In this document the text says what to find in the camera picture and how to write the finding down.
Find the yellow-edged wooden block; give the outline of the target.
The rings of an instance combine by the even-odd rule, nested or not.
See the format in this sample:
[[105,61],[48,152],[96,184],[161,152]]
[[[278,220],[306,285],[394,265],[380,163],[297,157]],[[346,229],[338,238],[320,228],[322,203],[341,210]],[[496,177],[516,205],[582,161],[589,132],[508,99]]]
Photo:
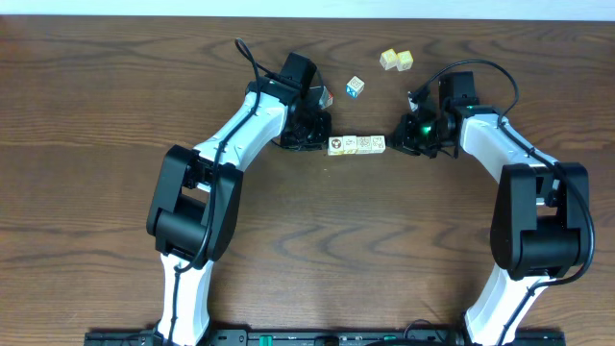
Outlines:
[[344,155],[355,155],[357,153],[357,136],[342,137],[342,147]]

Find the soccer ball block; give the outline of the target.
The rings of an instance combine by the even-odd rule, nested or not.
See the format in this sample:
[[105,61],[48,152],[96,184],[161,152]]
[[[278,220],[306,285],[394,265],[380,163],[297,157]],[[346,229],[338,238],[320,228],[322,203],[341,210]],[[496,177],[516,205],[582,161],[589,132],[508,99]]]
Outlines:
[[328,155],[339,156],[344,154],[343,137],[331,136],[328,142]]

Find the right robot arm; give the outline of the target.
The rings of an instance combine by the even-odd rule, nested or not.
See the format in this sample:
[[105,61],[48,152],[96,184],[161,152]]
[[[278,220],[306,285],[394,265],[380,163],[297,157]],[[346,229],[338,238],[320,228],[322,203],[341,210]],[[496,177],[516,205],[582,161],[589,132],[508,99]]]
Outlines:
[[504,112],[482,104],[472,72],[439,72],[433,79],[438,98],[431,99],[429,83],[411,92],[410,111],[387,144],[431,159],[465,152],[496,181],[489,235],[494,268],[447,341],[511,344],[536,298],[549,287],[577,281],[593,261],[588,172],[580,163],[544,154],[514,130]]

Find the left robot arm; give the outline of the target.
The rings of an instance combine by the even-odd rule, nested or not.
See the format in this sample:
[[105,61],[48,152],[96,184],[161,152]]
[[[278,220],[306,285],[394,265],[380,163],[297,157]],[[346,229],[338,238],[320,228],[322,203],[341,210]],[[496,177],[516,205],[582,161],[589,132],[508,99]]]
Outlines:
[[272,140],[295,152],[326,148],[330,114],[320,100],[324,86],[315,63],[297,53],[280,72],[251,82],[235,115],[191,149],[165,154],[146,221],[164,270],[163,313],[156,345],[197,345],[207,336],[212,267],[234,235],[243,177]]

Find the wooden 8 block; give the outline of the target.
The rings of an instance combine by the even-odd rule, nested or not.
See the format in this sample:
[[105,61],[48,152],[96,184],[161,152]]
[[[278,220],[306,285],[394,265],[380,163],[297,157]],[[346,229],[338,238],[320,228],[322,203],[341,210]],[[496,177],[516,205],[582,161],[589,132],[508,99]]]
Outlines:
[[370,139],[372,154],[380,154],[385,151],[386,141],[384,136],[370,136]]

